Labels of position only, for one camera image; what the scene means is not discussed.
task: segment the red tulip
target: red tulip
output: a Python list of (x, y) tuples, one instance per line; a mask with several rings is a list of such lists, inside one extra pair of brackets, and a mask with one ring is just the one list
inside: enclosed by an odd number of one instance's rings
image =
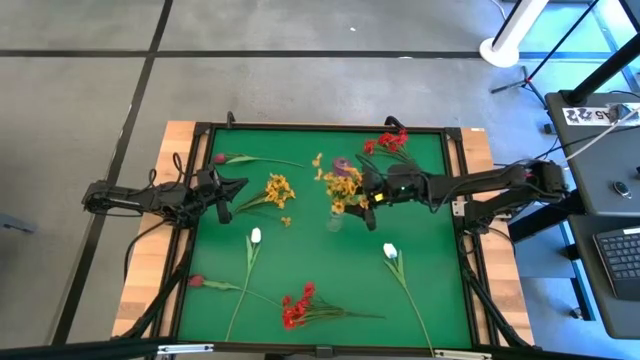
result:
[(391, 142), (393, 142), (393, 140), (395, 139), (395, 136), (393, 136), (390, 133), (384, 133), (382, 135), (380, 135), (380, 137), (378, 138), (378, 144), (380, 145), (387, 145)]
[(404, 145), (407, 142), (407, 140), (409, 140), (409, 135), (407, 135), (407, 129), (400, 130), (400, 132), (398, 133), (398, 136), (396, 137), (396, 144)]
[(364, 152), (369, 154), (369, 155), (373, 155), (373, 149), (376, 146), (376, 141), (375, 140), (367, 140), (364, 143)]
[(214, 164), (224, 164), (226, 162), (227, 158), (224, 156), (224, 154), (216, 154), (216, 156), (213, 157)]
[(316, 291), (316, 286), (309, 282), (304, 286), (304, 297), (312, 297), (313, 293)]
[(189, 286), (200, 287), (204, 284), (204, 276), (193, 275), (189, 278)]

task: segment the green leaf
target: green leaf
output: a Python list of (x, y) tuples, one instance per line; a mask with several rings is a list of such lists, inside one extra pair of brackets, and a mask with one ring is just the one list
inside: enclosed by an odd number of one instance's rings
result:
[(251, 263), (253, 262), (253, 246), (249, 235), (247, 235), (247, 269), (251, 269)]
[(226, 281), (205, 280), (204, 286), (218, 290), (242, 290), (240, 287), (230, 284)]
[(391, 270), (391, 272), (393, 273), (393, 275), (395, 275), (396, 279), (398, 279), (398, 281), (400, 282), (400, 284), (404, 284), (404, 279), (400, 276), (400, 274), (398, 273), (398, 271), (396, 270), (396, 267), (393, 266), (393, 264), (391, 264), (390, 262), (388, 262), (387, 260), (384, 260), (384, 263), (387, 265), (387, 267), (389, 268), (389, 270)]
[(402, 261), (402, 250), (398, 250), (398, 272), (404, 279), (404, 261)]
[(243, 162), (243, 161), (253, 161), (253, 160), (257, 160), (256, 158), (254, 158), (253, 156), (238, 156), (236, 158), (230, 159), (228, 161), (225, 162), (225, 164), (231, 164), (234, 162)]
[(258, 258), (258, 253), (260, 252), (260, 248), (261, 248), (260, 244), (257, 244), (256, 249), (253, 253), (253, 259), (251, 260), (251, 268), (253, 268), (253, 264), (256, 263), (256, 259)]

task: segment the black tripod leg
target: black tripod leg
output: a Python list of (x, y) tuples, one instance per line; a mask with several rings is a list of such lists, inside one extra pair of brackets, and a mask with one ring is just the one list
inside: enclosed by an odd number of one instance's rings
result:
[(499, 87), (499, 88), (495, 88), (495, 89), (493, 89), (493, 90), (490, 90), (490, 92), (491, 92), (492, 94), (495, 94), (495, 93), (499, 93), (499, 92), (501, 92), (501, 91), (505, 91), (505, 90), (507, 90), (507, 89), (511, 89), (511, 88), (513, 88), (513, 87), (518, 87), (518, 86), (522, 86), (522, 85), (526, 85), (526, 84), (527, 84), (527, 82), (526, 82), (526, 81), (524, 81), (524, 80), (520, 80), (520, 81), (516, 81), (516, 82), (514, 82), (513, 84), (509, 84), (509, 85), (501, 86), (501, 87)]

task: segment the metal clamp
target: metal clamp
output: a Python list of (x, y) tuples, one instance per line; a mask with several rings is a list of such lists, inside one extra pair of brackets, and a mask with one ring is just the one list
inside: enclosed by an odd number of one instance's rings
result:
[(160, 345), (158, 355), (195, 354), (213, 352), (213, 344)]

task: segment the white tulip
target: white tulip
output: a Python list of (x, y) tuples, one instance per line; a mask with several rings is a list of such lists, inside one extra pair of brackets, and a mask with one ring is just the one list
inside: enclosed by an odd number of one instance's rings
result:
[(251, 230), (251, 243), (257, 244), (262, 240), (262, 233), (259, 228), (254, 228)]
[(396, 248), (393, 246), (393, 244), (384, 244), (384, 246), (382, 246), (382, 250), (384, 250), (384, 254), (389, 259), (395, 259), (398, 257), (398, 252), (396, 251)]

